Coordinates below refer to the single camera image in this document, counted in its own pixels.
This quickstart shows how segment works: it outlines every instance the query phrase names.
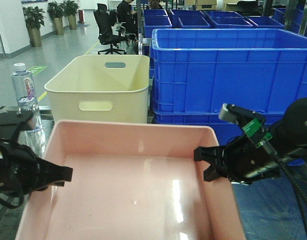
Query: green floor sign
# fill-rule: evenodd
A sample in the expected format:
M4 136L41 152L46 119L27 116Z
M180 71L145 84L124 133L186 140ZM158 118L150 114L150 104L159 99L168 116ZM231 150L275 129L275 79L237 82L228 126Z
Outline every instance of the green floor sign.
M35 76L38 73L40 73L42 70L44 70L47 66L32 66L28 70L32 72L32 75Z

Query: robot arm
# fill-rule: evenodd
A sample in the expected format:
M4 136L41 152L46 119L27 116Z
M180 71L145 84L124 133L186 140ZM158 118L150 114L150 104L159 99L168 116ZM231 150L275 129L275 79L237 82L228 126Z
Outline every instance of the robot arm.
M0 193L18 197L18 205L0 198L0 204L17 208L24 195L45 190L48 185L64 186L72 179L73 169L39 158L26 145L18 143L20 131L31 130L31 111L0 110Z
M279 177L279 162L307 161L307 98L292 103L283 118L270 126L265 117L233 104L224 104L219 118L237 124L244 134L227 145L198 147L195 161L206 161L204 180L226 177L232 182Z

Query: red fire extinguisher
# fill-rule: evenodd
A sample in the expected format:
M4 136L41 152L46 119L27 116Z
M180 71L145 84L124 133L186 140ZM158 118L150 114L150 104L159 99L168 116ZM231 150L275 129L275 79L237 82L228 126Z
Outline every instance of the red fire extinguisher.
M78 10L78 15L79 15L79 23L84 24L85 23L85 11L83 9Z

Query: bottle label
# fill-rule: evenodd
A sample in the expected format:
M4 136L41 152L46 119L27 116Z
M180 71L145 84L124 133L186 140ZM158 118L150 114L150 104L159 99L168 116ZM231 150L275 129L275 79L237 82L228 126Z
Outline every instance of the bottle label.
M34 88L34 82L30 77L25 77L23 79L25 90L27 92L27 98L31 100L35 97L35 88Z

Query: seated person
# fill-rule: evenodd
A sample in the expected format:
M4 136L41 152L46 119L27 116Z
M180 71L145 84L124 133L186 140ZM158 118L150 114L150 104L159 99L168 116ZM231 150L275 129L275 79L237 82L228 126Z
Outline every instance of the seated person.
M148 5L150 9L164 9L163 6L160 5L161 0L149 0Z
M134 23L134 16L137 16L137 11L131 11L130 5L134 0L122 0L117 6L118 21L124 23L126 31L132 34L138 34L137 21Z

